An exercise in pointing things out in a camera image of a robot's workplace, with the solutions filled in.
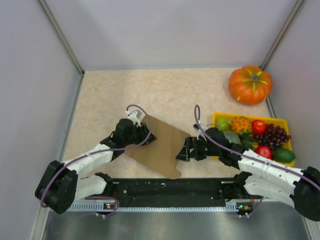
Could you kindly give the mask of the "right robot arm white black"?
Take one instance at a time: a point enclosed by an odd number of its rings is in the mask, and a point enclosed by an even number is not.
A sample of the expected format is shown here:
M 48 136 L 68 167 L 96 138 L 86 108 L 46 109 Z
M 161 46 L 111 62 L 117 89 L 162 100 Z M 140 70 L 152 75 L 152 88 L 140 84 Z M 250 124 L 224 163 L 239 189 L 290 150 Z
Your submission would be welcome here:
M 230 142 L 215 127 L 197 129 L 197 136 L 185 138 L 176 159 L 188 162 L 218 157 L 226 166 L 241 171 L 243 178 L 233 185 L 239 198 L 256 195 L 293 207 L 303 217 L 320 220 L 320 172 L 314 167 L 300 169 L 265 158 L 253 150 Z

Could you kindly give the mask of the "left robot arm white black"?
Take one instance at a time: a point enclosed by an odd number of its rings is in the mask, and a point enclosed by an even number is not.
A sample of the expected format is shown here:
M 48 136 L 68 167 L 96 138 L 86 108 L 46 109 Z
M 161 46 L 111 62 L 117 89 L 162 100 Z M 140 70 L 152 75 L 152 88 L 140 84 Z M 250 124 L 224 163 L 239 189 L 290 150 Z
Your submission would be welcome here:
M 92 195 L 109 198 L 114 191 L 101 175 L 87 174 L 102 164 L 110 163 L 127 150 L 148 145 L 157 138 L 146 123 L 122 118 L 115 130 L 93 149 L 65 162 L 52 161 L 46 168 L 36 190 L 35 197 L 43 208 L 62 214 L 74 201 Z

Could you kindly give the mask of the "brown cardboard box sheet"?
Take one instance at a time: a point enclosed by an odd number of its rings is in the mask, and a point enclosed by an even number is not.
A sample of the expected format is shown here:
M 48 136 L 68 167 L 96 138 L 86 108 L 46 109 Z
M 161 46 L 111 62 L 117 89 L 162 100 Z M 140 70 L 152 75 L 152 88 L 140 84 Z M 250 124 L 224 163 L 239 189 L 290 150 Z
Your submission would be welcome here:
M 185 138 L 190 134 L 153 116 L 150 119 L 144 117 L 142 121 L 146 123 L 156 140 L 127 150 L 125 155 L 165 178 L 180 178 L 182 173 L 176 169 L 176 156 L 182 150 Z

